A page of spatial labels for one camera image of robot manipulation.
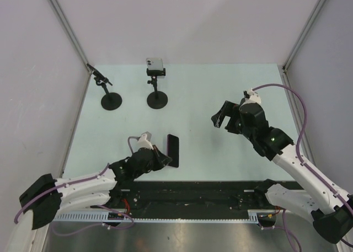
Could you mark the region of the pink phone black screen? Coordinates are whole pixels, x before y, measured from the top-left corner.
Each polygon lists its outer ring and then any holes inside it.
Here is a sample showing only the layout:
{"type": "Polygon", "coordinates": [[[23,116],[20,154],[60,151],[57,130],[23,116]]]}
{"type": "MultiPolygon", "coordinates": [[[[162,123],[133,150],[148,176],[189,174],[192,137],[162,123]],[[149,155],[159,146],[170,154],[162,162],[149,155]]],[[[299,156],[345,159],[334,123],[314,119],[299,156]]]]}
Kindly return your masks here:
{"type": "Polygon", "coordinates": [[[172,159],[170,167],[179,167],[179,138],[175,135],[167,135],[167,156],[172,159]]]}

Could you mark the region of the black tripod phone stand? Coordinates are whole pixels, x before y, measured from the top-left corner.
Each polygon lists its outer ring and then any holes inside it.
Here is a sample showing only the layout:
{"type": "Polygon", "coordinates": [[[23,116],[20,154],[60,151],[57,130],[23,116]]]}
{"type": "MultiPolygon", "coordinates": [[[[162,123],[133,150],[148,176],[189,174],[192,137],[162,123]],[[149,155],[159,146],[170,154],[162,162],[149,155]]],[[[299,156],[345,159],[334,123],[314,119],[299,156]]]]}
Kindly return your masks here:
{"type": "Polygon", "coordinates": [[[151,84],[154,89],[147,97],[147,105],[152,109],[162,109],[168,103],[168,96],[166,93],[158,90],[158,78],[166,76],[166,69],[164,68],[160,71],[147,68],[146,73],[151,78],[147,83],[151,84]]]}

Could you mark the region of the white phone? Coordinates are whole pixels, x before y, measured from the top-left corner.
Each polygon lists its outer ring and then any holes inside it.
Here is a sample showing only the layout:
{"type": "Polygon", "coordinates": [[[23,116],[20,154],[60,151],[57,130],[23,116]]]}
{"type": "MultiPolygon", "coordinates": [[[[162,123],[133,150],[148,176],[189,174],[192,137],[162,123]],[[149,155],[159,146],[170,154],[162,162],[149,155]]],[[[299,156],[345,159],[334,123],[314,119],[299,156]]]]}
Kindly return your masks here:
{"type": "Polygon", "coordinates": [[[161,58],[146,58],[147,69],[150,71],[163,71],[163,61],[161,58]]]}

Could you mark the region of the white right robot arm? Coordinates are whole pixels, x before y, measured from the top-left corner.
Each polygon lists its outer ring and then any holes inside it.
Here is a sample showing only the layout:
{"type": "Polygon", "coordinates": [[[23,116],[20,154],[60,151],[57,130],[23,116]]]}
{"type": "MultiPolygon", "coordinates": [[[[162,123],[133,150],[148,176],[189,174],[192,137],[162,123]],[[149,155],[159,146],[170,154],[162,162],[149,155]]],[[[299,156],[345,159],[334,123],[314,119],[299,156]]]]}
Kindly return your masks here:
{"type": "Polygon", "coordinates": [[[310,161],[300,160],[293,140],[269,125],[260,104],[225,101],[211,117],[214,127],[221,127],[225,117],[229,117],[228,132],[243,135],[260,156],[290,174],[307,193],[301,195],[267,179],[255,189],[255,204],[287,209],[311,223],[326,241],[341,241],[352,229],[352,195],[328,180],[310,161]]]}

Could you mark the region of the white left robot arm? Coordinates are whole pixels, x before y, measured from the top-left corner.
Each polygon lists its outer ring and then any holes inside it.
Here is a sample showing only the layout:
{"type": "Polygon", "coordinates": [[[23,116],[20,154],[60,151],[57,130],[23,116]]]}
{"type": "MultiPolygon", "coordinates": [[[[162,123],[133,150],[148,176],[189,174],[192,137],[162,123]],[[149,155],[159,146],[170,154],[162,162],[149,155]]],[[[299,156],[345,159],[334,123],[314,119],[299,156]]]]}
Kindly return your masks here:
{"type": "Polygon", "coordinates": [[[74,179],[39,177],[19,197],[20,214],[32,212],[31,229],[51,223],[56,216],[89,206],[121,204],[122,190],[135,179],[169,165],[172,158],[156,146],[140,148],[131,156],[108,164],[102,171],[74,179]]]}

